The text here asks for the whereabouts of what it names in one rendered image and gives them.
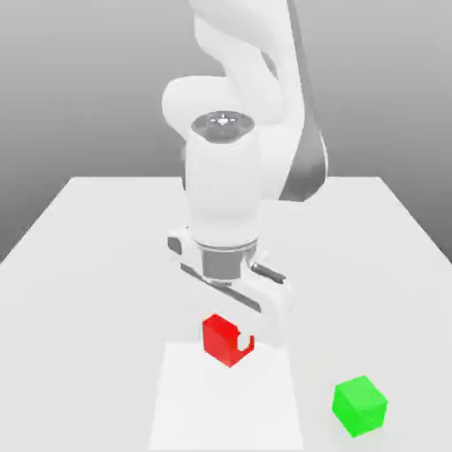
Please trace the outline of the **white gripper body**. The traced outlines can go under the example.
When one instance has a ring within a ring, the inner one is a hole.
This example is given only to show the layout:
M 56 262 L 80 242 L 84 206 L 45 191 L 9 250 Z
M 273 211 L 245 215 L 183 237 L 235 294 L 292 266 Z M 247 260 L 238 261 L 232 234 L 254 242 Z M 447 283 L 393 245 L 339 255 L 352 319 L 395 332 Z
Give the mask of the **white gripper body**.
M 257 261 L 242 261 L 240 277 L 233 282 L 216 282 L 198 269 L 180 264 L 183 272 L 208 289 L 205 302 L 242 333 L 275 348 L 286 343 L 288 318 L 293 311 L 292 290 L 286 275 Z

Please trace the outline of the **small red cube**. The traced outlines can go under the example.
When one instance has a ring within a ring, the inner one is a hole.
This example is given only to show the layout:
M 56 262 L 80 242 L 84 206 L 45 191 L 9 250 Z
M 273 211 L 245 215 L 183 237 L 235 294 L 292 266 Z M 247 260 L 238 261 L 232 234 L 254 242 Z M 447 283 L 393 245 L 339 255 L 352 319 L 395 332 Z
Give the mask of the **small red cube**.
M 202 322 L 204 351 L 227 367 L 236 365 L 254 350 L 253 335 L 243 350 L 238 347 L 239 336 L 238 327 L 218 314 L 213 314 Z

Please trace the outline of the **small green cube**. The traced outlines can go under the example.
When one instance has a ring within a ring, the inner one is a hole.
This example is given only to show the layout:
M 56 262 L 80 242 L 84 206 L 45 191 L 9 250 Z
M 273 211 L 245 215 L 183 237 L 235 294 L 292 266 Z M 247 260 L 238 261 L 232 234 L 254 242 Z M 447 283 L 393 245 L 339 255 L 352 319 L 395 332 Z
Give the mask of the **small green cube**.
M 335 385 L 332 412 L 352 438 L 381 428 L 387 407 L 388 399 L 365 375 Z

